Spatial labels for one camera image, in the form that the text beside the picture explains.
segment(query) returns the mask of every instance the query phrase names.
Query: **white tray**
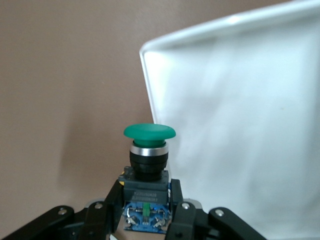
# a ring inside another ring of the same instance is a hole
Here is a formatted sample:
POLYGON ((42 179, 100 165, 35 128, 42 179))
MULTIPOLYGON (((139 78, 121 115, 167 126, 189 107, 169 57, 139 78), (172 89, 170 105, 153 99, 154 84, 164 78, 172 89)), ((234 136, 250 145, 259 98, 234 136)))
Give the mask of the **white tray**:
POLYGON ((320 239, 320 1, 193 26, 140 56, 184 197, 267 239, 320 239))

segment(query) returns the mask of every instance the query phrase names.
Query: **beige wall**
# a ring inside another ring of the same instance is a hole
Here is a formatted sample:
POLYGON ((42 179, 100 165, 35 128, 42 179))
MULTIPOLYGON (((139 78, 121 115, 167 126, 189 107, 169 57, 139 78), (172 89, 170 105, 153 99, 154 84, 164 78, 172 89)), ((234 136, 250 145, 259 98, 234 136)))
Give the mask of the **beige wall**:
POLYGON ((152 122, 143 43, 277 2, 0 1, 0 238, 107 195, 129 164, 124 128, 152 122))

